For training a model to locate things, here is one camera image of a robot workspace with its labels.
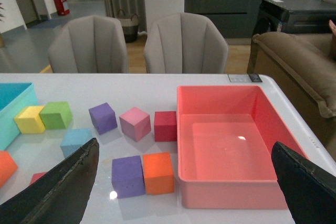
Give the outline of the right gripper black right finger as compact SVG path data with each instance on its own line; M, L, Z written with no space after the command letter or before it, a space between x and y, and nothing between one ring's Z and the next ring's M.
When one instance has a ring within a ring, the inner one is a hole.
M281 142L271 160L295 223L335 223L334 175Z

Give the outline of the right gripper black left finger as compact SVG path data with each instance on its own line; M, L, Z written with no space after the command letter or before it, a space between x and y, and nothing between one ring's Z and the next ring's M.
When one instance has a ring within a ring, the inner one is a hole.
M80 223L95 182L99 143L92 138L1 204L1 223Z

